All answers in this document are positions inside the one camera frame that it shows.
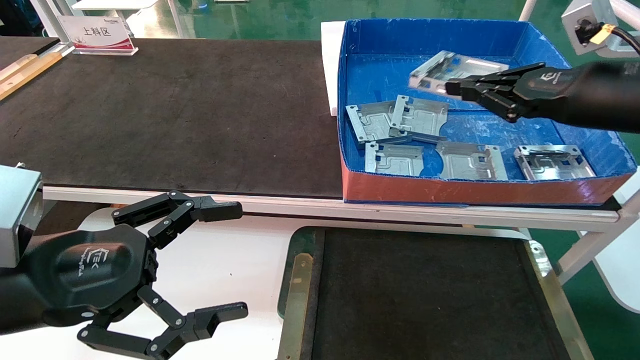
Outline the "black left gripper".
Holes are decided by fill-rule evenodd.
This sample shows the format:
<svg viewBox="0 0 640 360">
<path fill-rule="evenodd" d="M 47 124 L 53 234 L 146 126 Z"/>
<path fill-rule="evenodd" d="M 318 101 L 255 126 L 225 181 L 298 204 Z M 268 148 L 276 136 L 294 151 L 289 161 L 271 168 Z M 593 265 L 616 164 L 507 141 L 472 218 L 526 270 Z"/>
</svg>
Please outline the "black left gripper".
<svg viewBox="0 0 640 360">
<path fill-rule="evenodd" d="M 89 348 L 141 360 L 169 360 L 186 344 L 212 338 L 222 322 L 246 318 L 249 306 L 238 301 L 181 314 L 150 286 L 157 278 L 155 249 L 166 248 L 196 222 L 242 216 L 239 202 L 172 190 L 114 210 L 116 227 L 39 236 L 22 259 L 22 317 L 29 325 L 50 327 L 96 317 L 77 334 Z M 147 236 L 135 229 L 155 220 L 159 222 Z M 167 325 L 162 334 L 147 339 L 108 329 L 141 305 Z"/>
</svg>

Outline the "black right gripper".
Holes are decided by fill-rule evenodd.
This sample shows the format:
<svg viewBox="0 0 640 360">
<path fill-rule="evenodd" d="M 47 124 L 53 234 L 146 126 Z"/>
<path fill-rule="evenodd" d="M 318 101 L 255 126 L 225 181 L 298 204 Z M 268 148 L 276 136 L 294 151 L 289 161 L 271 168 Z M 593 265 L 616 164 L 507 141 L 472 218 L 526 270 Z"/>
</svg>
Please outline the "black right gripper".
<svg viewBox="0 0 640 360">
<path fill-rule="evenodd" d="M 447 95 L 477 104 L 496 116 L 516 123 L 521 117 L 551 120 L 583 120 L 584 107 L 577 102 L 576 83 L 582 66 L 560 69 L 534 63 L 487 75 L 452 78 Z M 507 96 L 513 95 L 514 101 Z"/>
</svg>

